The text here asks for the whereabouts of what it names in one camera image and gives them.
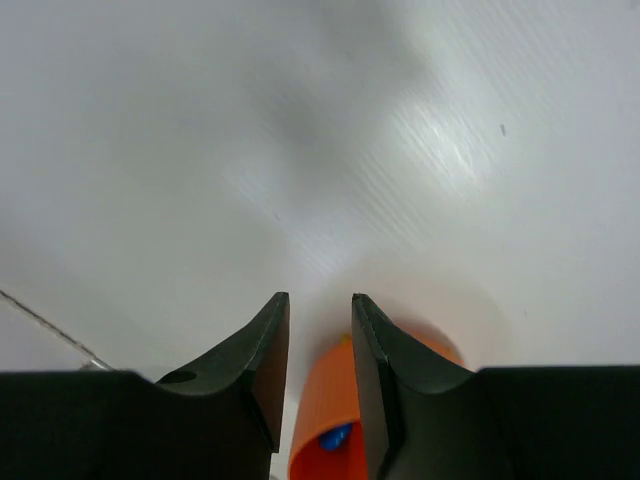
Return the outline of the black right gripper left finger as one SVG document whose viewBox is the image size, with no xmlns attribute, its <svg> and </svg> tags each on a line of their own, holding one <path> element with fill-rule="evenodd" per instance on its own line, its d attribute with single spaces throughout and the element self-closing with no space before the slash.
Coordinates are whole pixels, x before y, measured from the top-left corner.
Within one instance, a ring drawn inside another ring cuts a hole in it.
<svg viewBox="0 0 640 480">
<path fill-rule="evenodd" d="M 5 479 L 265 479 L 280 446 L 289 296 L 149 381 L 127 370 L 5 372 Z"/>
</svg>

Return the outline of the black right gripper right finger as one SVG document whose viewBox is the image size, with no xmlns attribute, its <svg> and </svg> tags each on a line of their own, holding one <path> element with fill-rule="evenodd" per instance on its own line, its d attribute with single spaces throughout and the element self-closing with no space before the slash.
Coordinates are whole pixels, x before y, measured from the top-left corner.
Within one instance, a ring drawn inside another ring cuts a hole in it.
<svg viewBox="0 0 640 480">
<path fill-rule="evenodd" d="M 373 479 L 635 479 L 639 370 L 467 370 L 352 299 L 352 337 Z"/>
</svg>

